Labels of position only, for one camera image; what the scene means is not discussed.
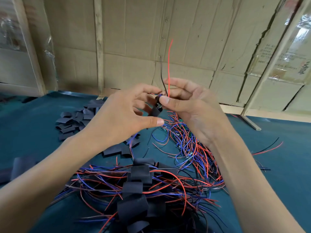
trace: forearm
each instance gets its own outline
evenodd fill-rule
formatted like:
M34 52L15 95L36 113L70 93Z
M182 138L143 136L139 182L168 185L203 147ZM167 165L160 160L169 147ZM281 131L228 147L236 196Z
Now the forearm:
M66 140L0 190L0 232L27 232L70 177L95 155L82 145L83 135Z
M304 232L275 194L233 128L225 128L219 133L210 149L244 232Z

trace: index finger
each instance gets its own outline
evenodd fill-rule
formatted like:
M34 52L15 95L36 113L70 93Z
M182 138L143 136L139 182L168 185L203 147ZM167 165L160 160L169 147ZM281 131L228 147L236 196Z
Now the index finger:
M182 78L169 78L169 82L171 86L179 87L185 89L186 91L193 93L200 85ZM164 80L165 84L168 84L168 78Z
M135 85L129 91L130 91L130 94L133 95L135 98L138 97L143 92L154 93L154 94L158 94L158 93L162 92L162 90L160 88L155 87L155 86L151 86L148 84L144 84L144 83L140 83L140 84Z

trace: person's right hand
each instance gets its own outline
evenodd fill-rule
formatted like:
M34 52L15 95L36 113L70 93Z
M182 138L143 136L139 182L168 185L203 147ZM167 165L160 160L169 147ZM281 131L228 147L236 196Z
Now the person's right hand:
M218 136L232 129L209 89L181 78L170 78L170 85L177 88L170 89L169 97L161 96L160 103L177 112L201 143L209 146Z

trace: person's left hand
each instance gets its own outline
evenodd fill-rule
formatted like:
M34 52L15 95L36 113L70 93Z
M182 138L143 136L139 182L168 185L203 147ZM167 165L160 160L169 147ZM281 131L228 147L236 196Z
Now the person's left hand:
M162 126L158 117L142 116L142 109L149 113L155 99L148 93L158 94L161 89L147 84L138 84L130 89L119 90L108 97L89 124L77 135L83 137L94 152L125 141L142 129Z

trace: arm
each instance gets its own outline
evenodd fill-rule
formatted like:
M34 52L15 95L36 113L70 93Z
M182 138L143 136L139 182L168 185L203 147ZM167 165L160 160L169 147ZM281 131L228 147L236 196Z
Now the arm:
M147 93L157 87L140 84L111 95L81 132L68 138L43 161L0 189L0 232L27 232L70 177L88 160L138 131L161 126L163 119L142 117L151 110Z
M160 102L176 111L213 153L244 232L304 232L273 191L211 91L171 78L170 97Z

